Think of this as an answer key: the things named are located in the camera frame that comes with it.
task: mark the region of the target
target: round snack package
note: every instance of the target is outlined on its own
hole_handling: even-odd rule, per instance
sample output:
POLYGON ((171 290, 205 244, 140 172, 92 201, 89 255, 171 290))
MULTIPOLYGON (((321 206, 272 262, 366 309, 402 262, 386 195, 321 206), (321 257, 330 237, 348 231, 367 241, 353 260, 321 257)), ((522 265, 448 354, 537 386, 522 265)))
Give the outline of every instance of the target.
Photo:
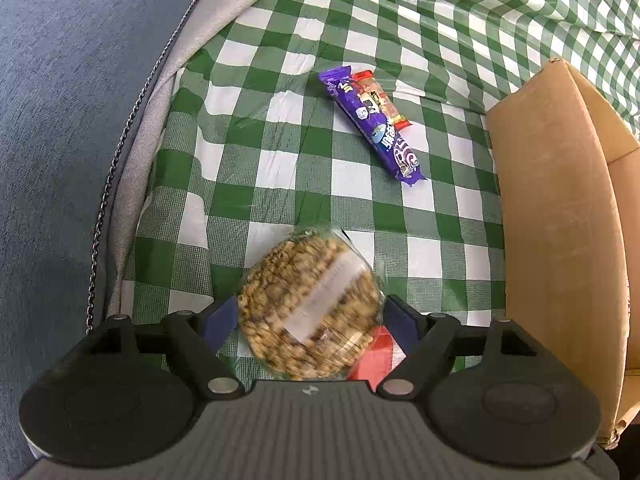
POLYGON ((382 321, 371 267, 336 229, 311 228, 253 266, 238 295, 254 356, 292 380, 346 376, 382 321))

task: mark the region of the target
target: ribbed gray surface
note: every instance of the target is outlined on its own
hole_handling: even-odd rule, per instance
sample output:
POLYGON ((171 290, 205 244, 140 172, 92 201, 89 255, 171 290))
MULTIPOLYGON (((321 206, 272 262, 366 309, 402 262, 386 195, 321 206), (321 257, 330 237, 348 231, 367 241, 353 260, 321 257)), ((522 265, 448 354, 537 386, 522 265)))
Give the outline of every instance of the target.
POLYGON ((171 449, 114 469, 40 460, 29 480, 584 479, 580 462, 532 471, 474 462, 441 443, 407 402, 374 396, 365 383, 259 381, 239 400, 214 402, 171 449), (318 388, 313 395, 303 389, 318 388))

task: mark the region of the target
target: cardboard box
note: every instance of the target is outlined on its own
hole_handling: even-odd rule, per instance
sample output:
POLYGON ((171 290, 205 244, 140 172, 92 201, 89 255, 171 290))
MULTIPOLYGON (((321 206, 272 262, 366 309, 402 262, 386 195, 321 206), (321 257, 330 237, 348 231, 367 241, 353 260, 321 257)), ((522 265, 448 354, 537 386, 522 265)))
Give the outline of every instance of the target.
POLYGON ((507 316, 597 395, 600 439, 615 446, 640 410, 640 144, 563 59, 495 105, 487 125, 507 316))

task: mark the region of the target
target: purple candy bar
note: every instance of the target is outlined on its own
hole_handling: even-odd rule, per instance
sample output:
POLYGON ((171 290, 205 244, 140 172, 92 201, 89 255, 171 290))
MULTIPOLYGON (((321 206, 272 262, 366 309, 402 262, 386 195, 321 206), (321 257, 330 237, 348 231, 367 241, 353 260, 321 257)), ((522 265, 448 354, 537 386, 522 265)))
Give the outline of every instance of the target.
POLYGON ((415 153, 371 96, 351 78, 350 66, 326 70, 319 78, 372 145, 389 173, 410 186, 424 179, 415 153))

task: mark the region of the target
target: green and white tablecloth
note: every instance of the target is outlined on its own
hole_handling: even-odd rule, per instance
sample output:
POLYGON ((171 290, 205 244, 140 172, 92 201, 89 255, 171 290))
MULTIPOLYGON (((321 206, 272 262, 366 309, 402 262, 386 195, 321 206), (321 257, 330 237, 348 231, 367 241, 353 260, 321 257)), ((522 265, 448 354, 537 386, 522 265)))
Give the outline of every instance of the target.
MULTIPOLYGON (((505 305, 484 112, 553 56, 638 131, 638 0, 259 0, 178 72, 127 265, 136 322, 199 310, 296 224, 331 221, 388 292, 485 324, 505 305), (318 72, 375 69, 429 177, 392 179, 318 72)), ((513 125, 513 135, 518 125, 513 125)), ((247 381, 264 375, 238 345, 247 381)))

